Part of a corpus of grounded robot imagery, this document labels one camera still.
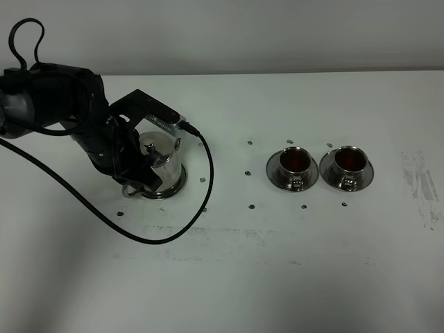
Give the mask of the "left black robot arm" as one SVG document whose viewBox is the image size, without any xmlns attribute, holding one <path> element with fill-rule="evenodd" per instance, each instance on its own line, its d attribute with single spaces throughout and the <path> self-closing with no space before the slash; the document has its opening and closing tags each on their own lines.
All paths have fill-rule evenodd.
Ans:
<svg viewBox="0 0 444 333">
<path fill-rule="evenodd" d="M 131 187 L 162 184 L 135 127 L 165 108 L 139 89 L 108 103 L 102 78 L 79 67 L 40 64 L 1 77 L 2 138 L 70 136 L 98 172 Z"/>
</svg>

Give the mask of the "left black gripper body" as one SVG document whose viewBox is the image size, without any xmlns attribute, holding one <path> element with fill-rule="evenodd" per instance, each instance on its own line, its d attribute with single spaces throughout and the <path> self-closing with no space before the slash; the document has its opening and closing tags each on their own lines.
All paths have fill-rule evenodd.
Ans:
<svg viewBox="0 0 444 333">
<path fill-rule="evenodd" d="M 71 137 L 86 152 L 94 167 L 105 175 L 113 175 L 113 164 L 123 162 L 123 121 L 110 111 L 105 97 L 103 80 L 88 69 L 81 69 L 78 78 L 92 95 L 92 109 L 87 121 Z"/>
</svg>

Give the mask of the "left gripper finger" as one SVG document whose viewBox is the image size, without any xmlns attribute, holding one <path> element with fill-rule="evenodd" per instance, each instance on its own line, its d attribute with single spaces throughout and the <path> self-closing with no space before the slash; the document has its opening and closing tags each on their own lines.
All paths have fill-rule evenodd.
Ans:
<svg viewBox="0 0 444 333">
<path fill-rule="evenodd" d="M 146 148 L 142 148 L 141 134 L 138 125 L 143 122 L 143 117 L 123 116 L 123 162 L 124 163 L 148 163 Z"/>
<path fill-rule="evenodd" d="M 131 185 L 135 188 L 144 186 L 155 191 L 162 185 L 161 178 L 147 164 L 113 164 L 112 178 L 120 185 Z"/>
</svg>

